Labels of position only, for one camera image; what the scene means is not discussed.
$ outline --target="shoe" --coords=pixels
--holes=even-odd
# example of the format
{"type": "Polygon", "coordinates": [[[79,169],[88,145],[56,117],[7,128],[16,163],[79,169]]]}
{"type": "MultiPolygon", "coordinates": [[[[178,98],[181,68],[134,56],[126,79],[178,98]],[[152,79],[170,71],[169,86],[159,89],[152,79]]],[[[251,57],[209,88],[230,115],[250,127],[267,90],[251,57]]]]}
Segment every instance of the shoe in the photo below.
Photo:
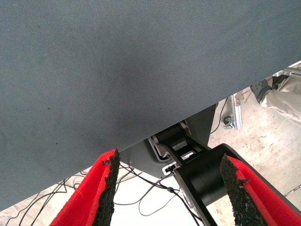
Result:
{"type": "Polygon", "coordinates": [[[264,79],[262,81],[259,81],[258,83],[250,86],[252,92],[255,94],[256,100],[258,103],[261,102],[264,95],[272,89],[271,86],[268,85],[267,81],[264,79]]]}

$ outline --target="gray cloth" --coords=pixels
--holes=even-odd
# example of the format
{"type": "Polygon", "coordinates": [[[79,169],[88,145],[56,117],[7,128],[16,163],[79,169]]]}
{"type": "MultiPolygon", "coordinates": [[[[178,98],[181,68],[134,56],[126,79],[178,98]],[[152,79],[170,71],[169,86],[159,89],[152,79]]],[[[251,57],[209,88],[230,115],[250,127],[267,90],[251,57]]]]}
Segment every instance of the gray cloth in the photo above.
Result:
{"type": "Polygon", "coordinates": [[[1,1],[0,210],[296,62],[300,21],[298,0],[1,1]]]}

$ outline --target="gray fabric surface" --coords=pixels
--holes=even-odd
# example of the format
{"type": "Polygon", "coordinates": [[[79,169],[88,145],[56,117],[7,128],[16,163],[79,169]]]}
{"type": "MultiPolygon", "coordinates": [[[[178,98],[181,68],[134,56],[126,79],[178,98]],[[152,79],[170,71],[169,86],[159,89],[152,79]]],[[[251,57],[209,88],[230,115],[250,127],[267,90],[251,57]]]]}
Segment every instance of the gray fabric surface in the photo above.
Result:
{"type": "Polygon", "coordinates": [[[300,21],[298,0],[1,1],[0,210],[300,60],[300,21]]]}

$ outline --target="concrete floor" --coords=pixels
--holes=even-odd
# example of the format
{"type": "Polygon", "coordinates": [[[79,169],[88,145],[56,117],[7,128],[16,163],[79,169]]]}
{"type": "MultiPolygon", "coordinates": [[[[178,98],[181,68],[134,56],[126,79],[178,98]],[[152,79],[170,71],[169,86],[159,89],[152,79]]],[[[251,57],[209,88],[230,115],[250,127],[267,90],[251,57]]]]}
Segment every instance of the concrete floor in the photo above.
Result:
{"type": "MultiPolygon", "coordinates": [[[[243,128],[241,130],[226,130],[222,126],[210,136],[209,146],[214,147],[226,143],[234,148],[245,160],[247,160],[259,173],[261,173],[275,188],[285,194],[297,208],[301,209],[301,127],[289,121],[272,109],[261,107],[250,91],[244,94],[241,112],[243,128]]],[[[213,122],[213,128],[218,124],[219,113],[224,100],[220,102],[213,122]]],[[[230,103],[226,104],[222,119],[230,115],[230,103]]],[[[155,181],[156,179],[145,173],[142,176],[155,181]]],[[[73,177],[68,181],[69,185],[82,180],[82,177],[73,177]]],[[[168,178],[164,184],[178,187],[173,178],[168,178]]],[[[150,187],[139,178],[133,178],[120,185],[115,196],[115,202],[128,203],[139,199],[150,187]]],[[[52,191],[51,187],[39,194],[52,191]]],[[[68,188],[66,194],[56,194],[43,210],[34,225],[48,225],[71,194],[73,188],[68,188]]],[[[19,210],[25,207],[33,198],[12,206],[0,212],[0,226],[5,226],[10,216],[15,216],[19,210]]],[[[141,203],[141,212],[147,214],[164,205],[172,197],[166,191],[153,189],[141,203]]],[[[30,225],[44,200],[41,200],[28,212],[22,225],[30,225]]],[[[232,207],[227,196],[211,204],[209,211],[212,213],[218,225],[234,225],[232,207]]],[[[18,225],[23,214],[10,220],[9,226],[18,225]]],[[[119,225],[194,225],[191,215],[184,208],[178,198],[173,198],[169,204],[157,213],[143,217],[138,212],[138,205],[115,206],[112,217],[112,226],[119,225]]]]}

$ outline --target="black rubber pad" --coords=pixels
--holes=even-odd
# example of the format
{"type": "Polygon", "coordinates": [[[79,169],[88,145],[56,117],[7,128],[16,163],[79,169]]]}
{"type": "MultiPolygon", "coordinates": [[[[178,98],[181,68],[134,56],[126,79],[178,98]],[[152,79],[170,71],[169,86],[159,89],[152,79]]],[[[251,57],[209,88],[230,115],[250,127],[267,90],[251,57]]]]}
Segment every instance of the black rubber pad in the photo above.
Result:
{"type": "Polygon", "coordinates": [[[102,192],[99,198],[99,207],[96,212],[93,226],[110,226],[111,224],[111,218],[114,212],[113,199],[115,195],[119,163],[119,152],[116,150],[115,155],[109,160],[110,174],[109,177],[105,179],[108,187],[102,192]]]}
{"type": "Polygon", "coordinates": [[[237,168],[227,158],[223,156],[220,171],[227,192],[232,203],[237,226],[267,226],[267,222],[257,209],[250,194],[245,190],[243,181],[237,180],[235,172],[237,168]]]}

